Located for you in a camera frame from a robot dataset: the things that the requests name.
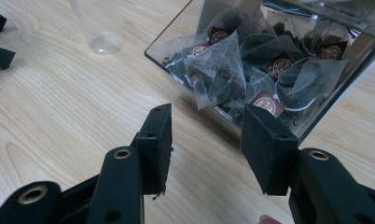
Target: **mesh tea bag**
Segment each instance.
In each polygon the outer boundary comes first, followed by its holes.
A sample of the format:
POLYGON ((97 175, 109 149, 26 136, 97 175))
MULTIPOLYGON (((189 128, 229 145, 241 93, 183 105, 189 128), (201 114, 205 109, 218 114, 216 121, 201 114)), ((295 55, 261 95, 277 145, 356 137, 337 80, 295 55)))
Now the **mesh tea bag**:
POLYGON ((281 72, 276 93, 295 124, 305 121, 334 90, 347 63, 312 58, 281 72))
POLYGON ((288 35, 271 36, 258 35, 247 38, 240 46, 243 63, 249 63, 256 69, 265 71, 264 66, 274 58, 285 53, 293 61, 297 62, 304 58, 298 47, 296 47, 288 35))
POLYGON ((279 11, 268 12, 267 21, 273 27, 277 35, 289 35, 295 44, 313 30, 317 22, 317 20, 308 17, 279 11))
POLYGON ((264 19, 264 17, 254 18, 250 21, 244 21, 237 28, 240 43, 243 43, 246 38, 251 35, 273 35, 276 36, 272 26, 264 19))
POLYGON ((186 35, 173 39, 158 47, 153 52, 153 57, 163 59, 162 65, 184 84, 187 83, 184 60, 188 57, 188 48, 199 45, 207 40, 207 34, 186 35))
POLYGON ((235 8, 225 8, 211 20, 204 32, 209 34, 213 27, 235 31, 243 22, 263 17, 260 6, 261 1, 247 1, 235 8))
POLYGON ((346 58, 349 51, 347 28, 332 21, 319 21, 315 28, 300 41, 300 49, 309 56, 338 60, 346 58))
POLYGON ((244 100, 243 97, 235 97, 230 100, 227 100, 222 105, 223 110, 231 116, 235 122, 236 119, 241 118, 243 115, 244 100))
POLYGON ((267 73, 264 73, 256 69, 255 67, 251 67, 251 69, 248 70, 247 72, 248 72, 248 76, 250 76, 250 80, 246 84, 246 95, 245 95, 246 104, 250 104, 252 100, 258 94, 260 94, 261 91, 265 91, 269 95, 275 94, 274 81, 267 73))
POLYGON ((245 95, 246 84, 236 32, 201 54, 187 57, 185 66, 199 109, 245 95))

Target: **clear plastic cup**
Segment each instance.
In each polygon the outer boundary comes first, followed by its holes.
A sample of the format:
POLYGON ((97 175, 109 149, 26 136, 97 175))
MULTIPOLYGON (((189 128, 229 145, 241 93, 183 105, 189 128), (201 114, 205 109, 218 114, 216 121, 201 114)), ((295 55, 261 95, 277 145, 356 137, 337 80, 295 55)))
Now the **clear plastic cup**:
POLYGON ((120 7, 115 0, 69 0, 90 49, 112 54, 124 45, 120 7))

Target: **wood grain surface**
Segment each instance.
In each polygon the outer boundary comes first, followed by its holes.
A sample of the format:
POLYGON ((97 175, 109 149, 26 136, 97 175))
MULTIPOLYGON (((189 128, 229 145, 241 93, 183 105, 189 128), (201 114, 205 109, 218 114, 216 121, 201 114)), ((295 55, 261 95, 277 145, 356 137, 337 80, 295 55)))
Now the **wood grain surface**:
MULTIPOLYGON (((68 189, 97 175, 105 153, 127 146, 152 107, 171 103, 167 191, 145 196, 146 223, 258 223, 263 214, 292 222, 287 197, 264 196, 238 142, 144 55, 187 2, 120 1, 125 45, 101 56, 88 49, 67 0, 0 0, 8 18, 0 47, 16 51, 0 70, 0 206, 34 181, 68 189)), ((375 65, 302 147, 328 150, 375 189, 375 65)))

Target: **brown label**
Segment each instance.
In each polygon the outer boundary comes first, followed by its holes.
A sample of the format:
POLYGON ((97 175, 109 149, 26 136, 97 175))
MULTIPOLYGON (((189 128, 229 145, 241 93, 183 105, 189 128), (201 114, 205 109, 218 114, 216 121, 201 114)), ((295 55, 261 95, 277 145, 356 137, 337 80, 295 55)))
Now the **brown label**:
POLYGON ((347 45, 347 41, 320 45, 317 55, 320 59, 338 60, 341 59, 347 45))
POLYGON ((285 107, 276 101, 266 91, 261 91, 250 103, 269 111, 273 116, 278 118, 285 110, 285 107))
POLYGON ((214 26, 211 29, 210 42, 211 42, 212 45, 216 44, 217 42, 228 38, 229 35, 231 35, 232 33, 233 33, 233 31, 231 31, 231 30, 222 29, 222 28, 218 28, 218 27, 214 26))
POLYGON ((190 47, 190 48, 187 48, 187 52, 190 54, 190 55, 199 55, 201 54, 203 51, 205 51, 206 49, 208 49, 209 47, 211 46, 210 43, 203 43, 203 44, 200 44, 200 45, 197 45, 197 46, 193 46, 193 47, 190 47))
POLYGON ((264 65, 264 69, 269 73, 274 81, 278 80, 278 75, 286 68, 292 66, 292 59, 286 53, 278 55, 275 59, 264 65))

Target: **clear plastic bin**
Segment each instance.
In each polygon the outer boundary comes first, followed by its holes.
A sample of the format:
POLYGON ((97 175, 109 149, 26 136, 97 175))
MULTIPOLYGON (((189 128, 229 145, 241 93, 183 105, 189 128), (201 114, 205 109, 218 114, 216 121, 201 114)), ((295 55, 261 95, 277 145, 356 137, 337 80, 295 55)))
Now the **clear plastic bin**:
POLYGON ((282 0, 375 36, 375 0, 282 0))
MULTIPOLYGON (((241 1, 221 1, 221 0, 192 0, 182 11, 173 19, 173 21, 160 33, 153 43, 146 49, 145 55, 153 63, 164 69, 180 85, 180 90, 191 100, 192 106, 195 106, 193 90, 187 81, 173 74, 167 69, 165 61, 172 58, 176 52, 182 48, 202 43, 202 38, 187 38, 184 41, 172 41, 181 36, 189 36, 200 33, 211 19, 225 7, 238 6, 241 1)), ((299 138, 300 142, 309 134, 313 127, 321 120, 325 113, 333 106, 345 93, 353 82, 369 68, 375 61, 375 35, 360 34, 351 45, 351 55, 349 65, 343 70, 340 81, 327 99, 321 103, 320 107, 311 117, 303 123, 300 123, 293 132, 299 138)), ((220 126, 230 132, 236 139, 240 138, 241 123, 234 120, 221 108, 207 107, 200 113, 208 119, 213 119, 220 126)))

